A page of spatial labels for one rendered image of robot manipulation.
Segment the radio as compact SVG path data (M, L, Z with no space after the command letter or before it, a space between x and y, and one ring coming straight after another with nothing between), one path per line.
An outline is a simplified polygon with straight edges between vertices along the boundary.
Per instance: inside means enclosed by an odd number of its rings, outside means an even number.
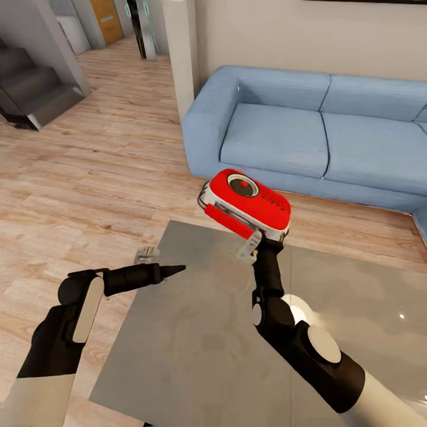
M266 238L281 242L288 235L291 220L288 201L249 176L226 169L202 187L197 202L204 213L246 240L259 230ZM205 192L203 202L200 197Z

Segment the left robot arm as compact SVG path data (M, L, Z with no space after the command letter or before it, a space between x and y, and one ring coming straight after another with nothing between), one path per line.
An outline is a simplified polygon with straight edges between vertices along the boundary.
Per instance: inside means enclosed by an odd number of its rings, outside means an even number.
M63 427L75 373L101 297L160 284L186 265L160 266L153 246L138 248L133 265L67 273L52 307L0 407L0 427ZM103 277L97 276L103 272Z

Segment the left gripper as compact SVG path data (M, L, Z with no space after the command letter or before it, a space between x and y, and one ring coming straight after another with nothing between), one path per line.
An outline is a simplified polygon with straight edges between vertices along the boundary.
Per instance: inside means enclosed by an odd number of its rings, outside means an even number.
M124 292L139 289L150 284L160 284L164 278L185 269L186 265L160 266L158 263L155 263L155 265L139 264L123 267L126 278L126 288Z

